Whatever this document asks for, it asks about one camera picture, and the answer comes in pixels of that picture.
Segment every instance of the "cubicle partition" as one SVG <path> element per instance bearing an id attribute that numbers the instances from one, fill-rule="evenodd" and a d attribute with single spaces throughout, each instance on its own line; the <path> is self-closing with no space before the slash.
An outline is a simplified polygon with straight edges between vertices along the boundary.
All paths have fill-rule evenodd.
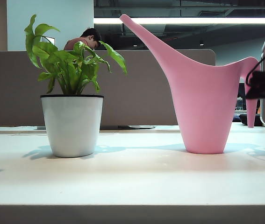
<path id="1" fill-rule="evenodd" d="M 101 91 L 98 94 L 104 96 L 101 127 L 176 125 L 169 84 L 150 51 L 118 52 L 126 60 L 126 76 L 112 60 L 111 74 L 105 64 L 99 70 Z M 179 52 L 198 62 L 215 65 L 215 54 L 211 50 Z M 97 54 L 103 56 L 106 51 L 97 51 Z M 40 95 L 46 93 L 48 82 L 37 81 L 41 71 L 31 64 L 24 51 L 0 52 L 0 126 L 44 126 Z M 52 94 L 61 93 L 56 82 Z M 97 93 L 90 83 L 83 94 Z"/>

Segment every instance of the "cable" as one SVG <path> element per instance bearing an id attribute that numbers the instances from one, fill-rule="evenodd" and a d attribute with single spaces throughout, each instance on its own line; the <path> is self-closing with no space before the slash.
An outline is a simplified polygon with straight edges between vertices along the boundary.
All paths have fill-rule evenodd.
<path id="1" fill-rule="evenodd" d="M 258 65 L 260 65 L 261 62 L 263 62 L 265 60 L 265 57 L 262 58 L 256 65 L 255 67 L 246 75 L 246 78 L 245 78 L 245 83 L 248 85 L 248 86 L 251 86 L 251 84 L 249 83 L 249 76 L 250 74 L 258 67 Z"/>

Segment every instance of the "flower pot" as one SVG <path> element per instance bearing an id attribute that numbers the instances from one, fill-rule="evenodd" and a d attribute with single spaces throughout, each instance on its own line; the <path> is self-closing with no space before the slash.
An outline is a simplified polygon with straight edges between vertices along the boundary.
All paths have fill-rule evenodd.
<path id="1" fill-rule="evenodd" d="M 94 152 L 99 135 L 103 96 L 41 95 L 50 147 L 58 157 Z"/>
<path id="2" fill-rule="evenodd" d="M 223 153 L 239 78 L 245 79 L 258 60 L 248 57 L 224 66 L 202 64 L 179 53 L 129 16 L 123 14 L 120 20 L 146 44 L 164 71 L 186 150 L 198 154 Z M 246 105 L 248 127 L 253 127 L 257 100 L 246 99 Z"/>

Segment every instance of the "desk surface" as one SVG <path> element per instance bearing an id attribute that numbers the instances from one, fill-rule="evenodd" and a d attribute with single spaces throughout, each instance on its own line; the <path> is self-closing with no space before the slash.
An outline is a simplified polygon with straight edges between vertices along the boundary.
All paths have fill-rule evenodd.
<path id="1" fill-rule="evenodd" d="M 223 154 L 191 154 L 177 126 L 101 131 L 95 153 L 52 155 L 46 131 L 0 128 L 0 206 L 265 205 L 265 127 L 232 123 Z"/>

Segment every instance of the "dark hair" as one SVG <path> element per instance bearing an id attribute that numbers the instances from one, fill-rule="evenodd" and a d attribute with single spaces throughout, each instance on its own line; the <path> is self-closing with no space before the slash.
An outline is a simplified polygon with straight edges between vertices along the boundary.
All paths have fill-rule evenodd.
<path id="1" fill-rule="evenodd" d="M 99 42 L 101 41 L 101 35 L 96 29 L 94 28 L 86 29 L 80 37 L 86 37 L 90 35 L 94 36 L 94 40 L 98 42 L 98 47 L 99 47 L 101 45 Z"/>

